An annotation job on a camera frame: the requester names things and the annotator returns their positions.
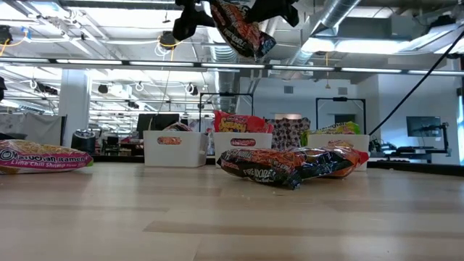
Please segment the red-orange ramen noodle pack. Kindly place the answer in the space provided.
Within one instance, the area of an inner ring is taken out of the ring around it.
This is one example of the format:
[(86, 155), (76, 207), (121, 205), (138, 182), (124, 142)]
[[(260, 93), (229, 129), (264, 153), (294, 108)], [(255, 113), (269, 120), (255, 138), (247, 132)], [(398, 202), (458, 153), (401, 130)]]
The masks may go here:
[(214, 111), (215, 132), (272, 133), (274, 127), (264, 119), (253, 115), (236, 115)]

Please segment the ceiling light strip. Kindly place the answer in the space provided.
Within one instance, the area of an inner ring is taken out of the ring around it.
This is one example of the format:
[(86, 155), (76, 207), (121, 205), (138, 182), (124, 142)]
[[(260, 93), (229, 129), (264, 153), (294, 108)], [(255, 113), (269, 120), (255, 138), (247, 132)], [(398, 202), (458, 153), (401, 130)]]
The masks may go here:
[(152, 66), (152, 67), (194, 67), (192, 62), (147, 62), (147, 61), (130, 61), (130, 65), (135, 66)]
[(87, 65), (122, 65), (119, 60), (96, 60), (96, 59), (56, 59), (61, 64), (87, 64)]
[(342, 72), (351, 72), (351, 73), (398, 73), (401, 70), (392, 70), (392, 69), (380, 69), (380, 68), (361, 68), (361, 67), (342, 67)]
[(266, 65), (256, 65), (256, 64), (235, 64), (235, 63), (201, 63), (201, 67), (206, 68), (216, 68), (216, 69), (265, 69)]
[(317, 67), (317, 66), (293, 66), (293, 65), (272, 65), (271, 70), (285, 70), (285, 71), (323, 71), (332, 72), (335, 67)]
[(49, 63), (48, 59), (42, 58), (23, 58), (23, 57), (0, 57), (0, 62), (19, 62), (19, 63)]
[(431, 75), (431, 76), (450, 76), (450, 77), (464, 77), (464, 71), (454, 70), (433, 70), (431, 72), (427, 70), (408, 70), (409, 75)]

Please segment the brown patterned cloth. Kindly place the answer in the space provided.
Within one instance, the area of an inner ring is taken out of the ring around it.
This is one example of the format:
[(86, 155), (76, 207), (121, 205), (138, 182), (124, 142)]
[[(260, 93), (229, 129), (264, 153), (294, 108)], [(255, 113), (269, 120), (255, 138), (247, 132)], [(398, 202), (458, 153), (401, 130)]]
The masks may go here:
[(267, 123), (273, 126), (271, 143), (273, 149), (283, 151), (307, 145), (307, 136), (310, 132), (310, 120), (307, 117), (297, 120), (288, 118), (267, 120)]

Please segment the white plastic bin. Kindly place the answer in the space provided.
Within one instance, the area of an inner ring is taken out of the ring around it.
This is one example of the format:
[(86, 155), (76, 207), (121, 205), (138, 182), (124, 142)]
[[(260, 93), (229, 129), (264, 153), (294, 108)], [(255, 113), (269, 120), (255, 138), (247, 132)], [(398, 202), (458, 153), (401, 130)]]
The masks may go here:
[(308, 147), (345, 146), (361, 152), (368, 151), (369, 136), (360, 134), (309, 134)]
[(144, 131), (144, 164), (148, 167), (201, 167), (208, 137), (192, 131)]
[(215, 162), (229, 149), (270, 149), (273, 135), (271, 133), (213, 133), (215, 144)]

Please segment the white building column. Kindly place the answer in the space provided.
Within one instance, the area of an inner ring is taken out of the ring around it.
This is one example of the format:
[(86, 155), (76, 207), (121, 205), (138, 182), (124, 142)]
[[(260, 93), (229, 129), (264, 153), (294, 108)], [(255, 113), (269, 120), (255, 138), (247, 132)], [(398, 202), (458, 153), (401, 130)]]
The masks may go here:
[(85, 70), (62, 70), (59, 115), (66, 117), (64, 146), (71, 147), (74, 132), (88, 127), (91, 87), (92, 80)]

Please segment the black trash can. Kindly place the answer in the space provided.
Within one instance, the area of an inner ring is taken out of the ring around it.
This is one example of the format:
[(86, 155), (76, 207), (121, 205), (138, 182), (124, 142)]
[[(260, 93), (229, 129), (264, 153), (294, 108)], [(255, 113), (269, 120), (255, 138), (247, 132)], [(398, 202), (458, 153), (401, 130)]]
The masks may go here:
[(89, 130), (76, 130), (72, 135), (71, 148), (93, 154), (96, 147), (95, 133)]

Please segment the black ceiling device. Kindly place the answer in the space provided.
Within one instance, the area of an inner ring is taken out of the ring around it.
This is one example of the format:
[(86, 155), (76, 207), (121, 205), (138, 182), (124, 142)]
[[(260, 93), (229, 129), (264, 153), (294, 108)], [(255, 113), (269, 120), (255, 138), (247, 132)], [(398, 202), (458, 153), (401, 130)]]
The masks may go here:
[(0, 25), (0, 45), (8, 45), (13, 41), (10, 27), (8, 25)]

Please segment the grey cloth cover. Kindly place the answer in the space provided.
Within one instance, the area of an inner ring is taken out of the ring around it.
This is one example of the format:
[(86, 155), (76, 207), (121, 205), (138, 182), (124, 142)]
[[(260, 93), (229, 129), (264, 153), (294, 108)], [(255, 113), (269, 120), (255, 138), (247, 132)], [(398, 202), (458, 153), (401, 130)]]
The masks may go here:
[(61, 146), (66, 116), (0, 114), (0, 134), (40, 144)]

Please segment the silver ventilation duct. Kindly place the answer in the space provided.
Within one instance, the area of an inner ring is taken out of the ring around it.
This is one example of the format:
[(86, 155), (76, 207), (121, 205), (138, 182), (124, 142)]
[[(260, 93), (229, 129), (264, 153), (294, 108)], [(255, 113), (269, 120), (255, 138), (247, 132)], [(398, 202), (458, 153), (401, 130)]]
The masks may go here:
[(361, 0), (325, 0), (323, 8), (309, 16), (300, 30), (301, 47), (288, 61), (288, 65), (304, 65), (315, 51), (309, 50), (309, 42), (318, 34), (337, 36), (341, 22)]
[[(208, 28), (207, 35), (212, 44), (210, 53), (212, 61), (216, 63), (237, 63), (239, 58), (237, 53), (225, 42), (217, 28)], [(217, 93), (237, 94), (240, 92), (240, 79), (236, 72), (231, 70), (216, 69), (214, 71), (215, 91)], [(217, 108), (224, 112), (234, 113), (237, 108), (238, 97), (226, 96), (217, 98)]]

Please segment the black metal frame rig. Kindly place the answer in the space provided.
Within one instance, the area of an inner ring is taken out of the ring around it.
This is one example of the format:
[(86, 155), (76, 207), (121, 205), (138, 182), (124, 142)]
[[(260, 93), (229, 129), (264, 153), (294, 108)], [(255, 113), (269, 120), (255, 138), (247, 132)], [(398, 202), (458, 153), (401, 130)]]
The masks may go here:
[(209, 96), (212, 98), (213, 96), (219, 96), (220, 98), (232, 98), (232, 97), (237, 97), (237, 96), (249, 96), (252, 98), (252, 110), (254, 109), (254, 97), (252, 94), (241, 94), (241, 93), (231, 93), (231, 92), (217, 92), (217, 93), (200, 93), (199, 95), (199, 103), (198, 103), (198, 108), (199, 108), (199, 117), (202, 117), (202, 112), (203, 112), (203, 105), (204, 104), (209, 104), (208, 101), (203, 101), (203, 96)]
[(338, 96), (338, 97), (332, 97), (332, 98), (323, 98), (323, 97), (317, 97), (315, 98), (315, 124), (316, 124), (316, 128), (319, 128), (319, 110), (320, 110), (320, 107), (319, 107), (319, 101), (320, 100), (324, 100), (324, 101), (333, 101), (333, 102), (348, 102), (348, 101), (351, 101), (351, 102), (361, 102), (362, 103), (362, 107), (361, 107), (361, 110), (362, 110), (362, 119), (363, 119), (363, 123), (364, 125), (367, 123), (367, 113), (366, 113), (366, 100), (365, 99), (353, 99), (353, 98), (348, 98), (348, 97), (345, 97), (345, 96)]

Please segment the wall monitor screen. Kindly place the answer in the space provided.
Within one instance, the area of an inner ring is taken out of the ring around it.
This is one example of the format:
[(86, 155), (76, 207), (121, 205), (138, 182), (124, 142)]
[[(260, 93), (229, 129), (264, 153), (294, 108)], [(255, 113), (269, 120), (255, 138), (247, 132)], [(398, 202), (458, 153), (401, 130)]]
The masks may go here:
[(440, 137), (440, 117), (407, 116), (407, 135), (409, 137)]

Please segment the black aluminium table frame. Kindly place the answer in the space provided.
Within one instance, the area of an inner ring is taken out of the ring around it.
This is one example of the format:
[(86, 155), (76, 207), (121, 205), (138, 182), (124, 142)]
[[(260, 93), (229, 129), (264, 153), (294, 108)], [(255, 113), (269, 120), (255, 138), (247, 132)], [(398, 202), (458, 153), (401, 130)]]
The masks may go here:
[[(143, 157), (132, 156), (93, 156), (94, 162), (120, 162), (120, 163), (144, 163)], [(438, 165), (410, 162), (367, 162), (367, 168), (398, 170), (412, 173), (425, 173), (434, 175), (448, 175), (464, 178), (464, 166), (462, 165)]]

